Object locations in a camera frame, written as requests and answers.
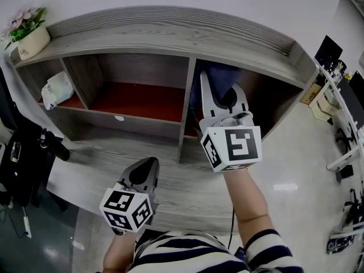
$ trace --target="desk leg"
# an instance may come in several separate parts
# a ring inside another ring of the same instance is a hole
[[[338,158],[336,161],[332,162],[331,164],[328,164],[326,166],[327,170],[335,171],[343,161],[347,160],[350,156],[353,156],[358,151],[359,151],[359,146],[356,145],[351,151],[347,152],[344,156]]]
[[[312,108],[312,106],[324,95],[325,91],[329,88],[330,83],[329,81],[325,84],[325,86],[322,87],[320,92],[316,95],[316,97],[311,101],[311,103],[308,105],[308,107]]]

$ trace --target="white marker cube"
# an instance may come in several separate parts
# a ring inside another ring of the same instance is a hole
[[[100,211],[111,227],[134,232],[153,214],[148,194],[112,188],[106,190]]]
[[[207,127],[201,144],[214,172],[243,169],[262,160],[259,126]]]

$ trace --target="potted plant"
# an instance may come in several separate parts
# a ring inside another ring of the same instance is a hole
[[[39,53],[51,40],[47,29],[43,26],[42,17],[46,8],[30,8],[18,12],[11,23],[4,29],[2,39],[9,44],[18,42],[18,51],[22,60],[30,59]]]

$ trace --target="person's left arm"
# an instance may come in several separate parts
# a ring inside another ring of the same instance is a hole
[[[121,273],[132,264],[134,258],[135,233],[116,235],[104,257],[102,273]]]

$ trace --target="black cable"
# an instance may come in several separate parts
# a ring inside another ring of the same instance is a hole
[[[13,221],[13,218],[11,217],[10,213],[6,210],[5,206],[4,206],[4,209],[0,210],[0,214],[4,212],[4,219],[1,221],[3,224],[5,223],[6,221],[6,216],[8,215],[9,216],[9,219],[11,221],[11,224],[13,225],[13,228],[14,228],[14,231],[16,233],[16,236],[19,238],[19,239],[22,239],[24,238],[28,233],[23,233],[23,235],[19,235],[18,231],[16,230],[16,227],[15,227],[15,224],[14,224],[14,221]]]
[[[230,232],[230,240],[229,240],[229,245],[227,246],[227,249],[230,250],[230,244],[231,244],[231,239],[233,238],[233,230],[234,230],[234,215],[235,215],[235,210],[233,208],[233,217],[231,218],[231,232]]]

